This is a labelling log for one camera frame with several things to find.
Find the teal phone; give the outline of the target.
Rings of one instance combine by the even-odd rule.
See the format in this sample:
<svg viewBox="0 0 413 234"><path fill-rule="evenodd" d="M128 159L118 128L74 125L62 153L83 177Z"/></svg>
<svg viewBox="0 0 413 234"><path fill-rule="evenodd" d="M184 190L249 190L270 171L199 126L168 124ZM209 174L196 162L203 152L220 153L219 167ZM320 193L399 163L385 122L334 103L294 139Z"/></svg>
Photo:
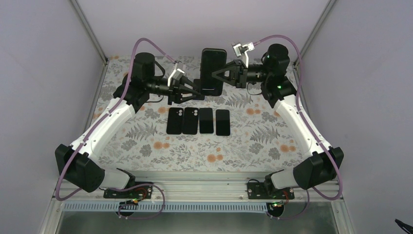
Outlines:
<svg viewBox="0 0 413 234"><path fill-rule="evenodd" d="M200 134L214 133L213 110L211 108L199 109L199 132Z"/></svg>

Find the black phone case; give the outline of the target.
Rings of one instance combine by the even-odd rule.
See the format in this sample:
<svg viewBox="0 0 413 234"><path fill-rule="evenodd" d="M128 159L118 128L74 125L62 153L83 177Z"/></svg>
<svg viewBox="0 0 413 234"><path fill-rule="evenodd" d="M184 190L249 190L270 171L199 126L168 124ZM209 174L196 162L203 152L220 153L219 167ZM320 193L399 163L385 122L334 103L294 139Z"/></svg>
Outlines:
<svg viewBox="0 0 413 234"><path fill-rule="evenodd" d="M184 109L171 107L168 112L167 129L168 135L180 135L182 133Z"/></svg>
<svg viewBox="0 0 413 234"><path fill-rule="evenodd" d="M185 135L196 135L198 133L198 108L187 107L184 109L182 133Z"/></svg>

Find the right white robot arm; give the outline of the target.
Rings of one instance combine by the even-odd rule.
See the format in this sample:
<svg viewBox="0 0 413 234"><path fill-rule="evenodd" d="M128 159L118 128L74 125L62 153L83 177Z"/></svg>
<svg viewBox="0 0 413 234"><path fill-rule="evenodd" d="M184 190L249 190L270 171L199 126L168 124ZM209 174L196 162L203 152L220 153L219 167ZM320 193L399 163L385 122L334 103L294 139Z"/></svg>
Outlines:
<svg viewBox="0 0 413 234"><path fill-rule="evenodd" d="M237 59L212 72L212 77L236 88L260 83L263 98L285 121L303 157L303 161L293 169L266 176L265 195L276 198L284 188L306 190L336 178L344 153L339 147L331 146L301 106L298 92L286 76L290 63L288 49L281 44L270 45L261 64L249 63L247 53L254 50L253 43L238 43L233 49Z"/></svg>

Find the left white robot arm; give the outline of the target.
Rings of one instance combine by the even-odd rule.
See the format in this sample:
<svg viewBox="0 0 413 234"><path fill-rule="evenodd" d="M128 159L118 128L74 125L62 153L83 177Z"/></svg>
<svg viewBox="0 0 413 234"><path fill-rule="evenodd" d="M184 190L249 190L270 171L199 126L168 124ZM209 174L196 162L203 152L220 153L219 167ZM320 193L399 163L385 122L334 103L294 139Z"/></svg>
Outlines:
<svg viewBox="0 0 413 234"><path fill-rule="evenodd" d="M153 54L136 54L105 111L78 139L56 148L60 174L56 190L59 191L62 181L66 180L88 193L99 188L115 188L123 197L132 196L136 186L133 175L123 169L103 169L98 165L98 158L113 135L135 116L151 94L167 97L168 104L180 104L199 95L185 70L179 61L166 75Z"/></svg>

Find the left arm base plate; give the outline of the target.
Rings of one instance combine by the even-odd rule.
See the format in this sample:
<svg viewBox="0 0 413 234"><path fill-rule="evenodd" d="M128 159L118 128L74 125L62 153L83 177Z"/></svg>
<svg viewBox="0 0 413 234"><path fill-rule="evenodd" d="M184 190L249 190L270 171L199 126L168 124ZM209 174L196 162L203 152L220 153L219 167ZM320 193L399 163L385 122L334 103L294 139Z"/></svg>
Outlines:
<svg viewBox="0 0 413 234"><path fill-rule="evenodd" d="M142 181L135 181L129 187L133 187L139 185L137 188L133 188L131 190L127 190L125 192L114 191L110 189L105 189L103 197L106 199L150 199L151 193L153 190L153 182L142 182Z"/></svg>

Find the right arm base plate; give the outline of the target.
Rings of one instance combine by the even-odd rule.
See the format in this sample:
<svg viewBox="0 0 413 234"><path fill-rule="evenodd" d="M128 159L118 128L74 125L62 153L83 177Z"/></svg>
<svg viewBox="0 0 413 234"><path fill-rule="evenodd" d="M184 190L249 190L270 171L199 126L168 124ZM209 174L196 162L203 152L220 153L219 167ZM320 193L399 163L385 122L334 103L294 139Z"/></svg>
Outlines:
<svg viewBox="0 0 413 234"><path fill-rule="evenodd" d="M251 179L246 183L246 191L248 199L250 200L264 200L264 199L277 199L277 200L291 200L295 199L293 188L275 189L265 185L264 182Z"/></svg>

